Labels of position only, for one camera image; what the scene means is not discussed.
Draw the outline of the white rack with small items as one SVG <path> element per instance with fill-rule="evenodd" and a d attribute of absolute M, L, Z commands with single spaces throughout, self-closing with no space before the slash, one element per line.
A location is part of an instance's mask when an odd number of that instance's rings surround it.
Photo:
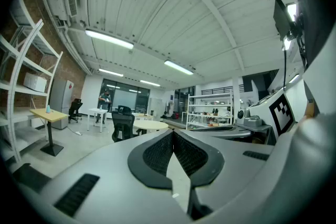
<path fill-rule="evenodd" d="M 187 130 L 231 126 L 234 122 L 234 102 L 231 93 L 188 96 L 185 126 Z"/>

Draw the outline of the long wooden table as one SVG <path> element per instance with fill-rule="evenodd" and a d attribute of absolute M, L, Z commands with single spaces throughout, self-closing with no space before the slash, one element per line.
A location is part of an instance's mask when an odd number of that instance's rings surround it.
<path fill-rule="evenodd" d="M 145 113 L 132 113 L 135 117 L 135 120 L 149 120 L 152 121 L 154 119 L 153 116 L 145 114 Z"/>

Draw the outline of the grey refrigerator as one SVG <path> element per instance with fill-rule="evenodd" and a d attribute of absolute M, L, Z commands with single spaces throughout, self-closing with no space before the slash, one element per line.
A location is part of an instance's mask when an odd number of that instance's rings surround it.
<path fill-rule="evenodd" d="M 49 98 L 50 108 L 68 114 L 73 88 L 74 85 L 69 80 L 54 79 Z"/>

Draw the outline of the round beige table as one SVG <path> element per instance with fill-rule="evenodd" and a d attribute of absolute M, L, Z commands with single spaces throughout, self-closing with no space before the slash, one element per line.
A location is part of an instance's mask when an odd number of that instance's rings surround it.
<path fill-rule="evenodd" d="M 138 135 L 146 134 L 148 131 L 158 131 L 167 129 L 169 126 L 160 121 L 135 120 L 133 128 L 136 129 Z"/>

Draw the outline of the black mesh office chair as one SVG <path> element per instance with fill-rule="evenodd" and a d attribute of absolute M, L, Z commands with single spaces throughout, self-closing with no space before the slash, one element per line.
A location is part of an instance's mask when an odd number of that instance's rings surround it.
<path fill-rule="evenodd" d="M 117 111 L 113 111 L 111 114 L 114 126 L 114 131 L 111 136 L 112 140 L 116 143 L 133 138 L 134 115 L 119 113 Z"/>

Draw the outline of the black chest-mounted box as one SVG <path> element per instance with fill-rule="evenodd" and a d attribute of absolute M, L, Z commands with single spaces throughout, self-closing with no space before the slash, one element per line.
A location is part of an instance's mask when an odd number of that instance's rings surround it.
<path fill-rule="evenodd" d="M 299 36 L 299 30 L 290 17 L 282 0 L 275 0 L 273 19 L 281 41 L 293 40 Z"/>

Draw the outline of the white microwave oven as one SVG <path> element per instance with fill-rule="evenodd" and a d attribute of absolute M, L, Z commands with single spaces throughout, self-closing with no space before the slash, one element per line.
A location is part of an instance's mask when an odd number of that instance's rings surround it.
<path fill-rule="evenodd" d="M 26 73 L 23 85 L 37 92 L 45 92 L 47 88 L 47 80 L 37 75 Z"/>

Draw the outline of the short white shelving rack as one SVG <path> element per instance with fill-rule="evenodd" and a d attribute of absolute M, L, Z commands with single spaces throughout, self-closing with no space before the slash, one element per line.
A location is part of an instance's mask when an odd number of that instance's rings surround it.
<path fill-rule="evenodd" d="M 14 48 L 3 38 L 3 36 L 0 35 L 0 42 L 11 52 L 11 54 L 15 56 L 16 59 L 11 75 L 11 80 L 6 89 L 8 91 L 6 122 L 8 125 L 8 137 L 10 140 L 10 144 L 14 152 L 15 161 L 18 163 L 21 162 L 20 151 L 30 146 L 31 144 L 35 143 L 36 141 L 42 139 L 43 136 L 39 132 L 34 130 L 32 127 L 25 127 L 19 129 L 19 134 L 23 134 L 23 132 L 28 132 L 30 134 L 28 137 L 28 141 L 17 140 L 15 132 L 15 124 L 18 122 L 27 121 L 29 119 L 38 117 L 34 116 L 29 111 L 31 108 L 29 109 L 21 108 L 20 113 L 18 113 L 17 109 L 14 107 L 15 94 L 23 93 L 45 97 L 46 98 L 45 108 L 46 108 L 49 102 L 50 90 L 54 79 L 54 75 L 56 73 L 56 69 L 60 62 L 60 59 L 62 57 L 62 53 L 57 54 L 56 51 L 51 47 L 51 45 L 45 40 L 43 35 L 40 33 L 40 29 L 43 27 L 43 25 L 44 22 L 42 20 L 39 20 L 38 23 L 33 24 L 31 32 L 29 33 L 27 38 L 19 45 L 21 47 L 21 50 L 17 50 L 16 48 Z M 57 58 L 56 63 L 50 67 L 52 72 L 49 72 L 49 70 L 44 69 L 43 67 L 37 65 L 36 63 L 34 63 L 33 61 L 31 61 L 26 57 L 26 53 L 29 47 L 31 46 L 32 42 L 37 36 L 42 40 L 42 42 L 46 45 L 46 47 L 49 48 L 51 53 L 54 54 L 54 56 Z M 47 75 L 50 78 L 50 82 L 48 83 L 48 89 L 46 89 L 45 92 L 37 92 L 17 83 L 18 76 L 23 63 L 28 64 L 31 68 L 37 70 L 42 74 Z"/>

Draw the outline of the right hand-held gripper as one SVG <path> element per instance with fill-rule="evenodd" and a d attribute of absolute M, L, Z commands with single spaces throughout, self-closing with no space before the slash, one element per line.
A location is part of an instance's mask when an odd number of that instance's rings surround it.
<path fill-rule="evenodd" d="M 248 130 L 233 130 L 233 125 L 225 125 L 199 127 L 191 129 L 191 131 L 222 139 L 246 138 L 251 136 L 252 131 L 254 133 L 265 133 L 266 144 L 276 144 L 279 136 L 293 127 L 295 117 L 285 91 L 281 89 L 250 107 L 239 110 L 235 123 Z"/>

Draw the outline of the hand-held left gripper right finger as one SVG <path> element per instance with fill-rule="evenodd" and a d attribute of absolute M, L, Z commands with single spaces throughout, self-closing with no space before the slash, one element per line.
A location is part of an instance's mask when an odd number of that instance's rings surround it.
<path fill-rule="evenodd" d="M 205 217 L 231 201 L 256 176 L 273 146 L 173 132 L 173 152 L 190 179 L 187 214 Z"/>

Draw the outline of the square wooden pedestal table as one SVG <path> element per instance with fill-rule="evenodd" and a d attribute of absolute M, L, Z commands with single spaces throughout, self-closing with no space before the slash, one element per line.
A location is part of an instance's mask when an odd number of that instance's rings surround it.
<path fill-rule="evenodd" d="M 48 144 L 43 146 L 40 150 L 50 156 L 56 157 L 62 150 L 63 146 L 60 146 L 58 144 L 55 144 L 53 142 L 53 136 L 52 136 L 52 130 L 51 130 L 51 124 L 57 121 L 60 121 L 62 119 L 65 119 L 68 117 L 67 114 L 55 111 L 51 109 L 50 113 L 46 113 L 46 108 L 44 109 L 30 109 L 29 110 L 34 116 L 37 116 L 38 118 L 42 118 L 45 120 L 45 125 L 47 129 L 47 135 L 48 135 Z"/>

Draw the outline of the small white table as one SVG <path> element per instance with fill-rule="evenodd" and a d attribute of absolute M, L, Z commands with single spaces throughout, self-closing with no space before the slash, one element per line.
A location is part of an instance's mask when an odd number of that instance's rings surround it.
<path fill-rule="evenodd" d="M 98 109 L 98 108 L 92 108 L 88 110 L 87 114 L 87 130 L 89 130 L 90 127 L 90 118 L 93 117 L 94 121 L 96 120 L 97 115 L 100 115 L 100 133 L 102 132 L 103 128 L 103 118 L 106 116 L 108 110 Z"/>

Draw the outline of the dark framed glass window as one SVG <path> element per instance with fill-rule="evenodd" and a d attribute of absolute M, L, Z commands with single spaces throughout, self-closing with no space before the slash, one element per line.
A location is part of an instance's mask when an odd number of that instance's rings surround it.
<path fill-rule="evenodd" d="M 109 92 L 108 112 L 117 111 L 123 105 L 131 109 L 133 113 L 147 113 L 150 90 L 131 86 L 121 82 L 103 79 L 101 94 L 107 90 Z"/>

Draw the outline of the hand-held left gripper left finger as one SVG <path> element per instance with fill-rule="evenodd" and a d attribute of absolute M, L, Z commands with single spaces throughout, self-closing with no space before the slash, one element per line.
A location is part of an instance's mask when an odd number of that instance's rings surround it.
<path fill-rule="evenodd" d="M 24 197 L 50 224 L 187 224 L 188 215 L 171 190 L 149 188 L 128 167 L 128 155 L 138 145 L 164 134 L 158 131 L 104 146 L 53 178 L 40 193 L 23 188 Z M 56 202 L 83 175 L 98 181 L 73 217 Z"/>

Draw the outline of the person's dark shirt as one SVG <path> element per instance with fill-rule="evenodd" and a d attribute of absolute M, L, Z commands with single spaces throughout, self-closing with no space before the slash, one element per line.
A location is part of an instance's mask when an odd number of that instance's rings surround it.
<path fill-rule="evenodd" d="M 298 0 L 298 11 L 303 16 L 305 68 L 308 68 L 329 36 L 333 20 L 329 0 Z"/>

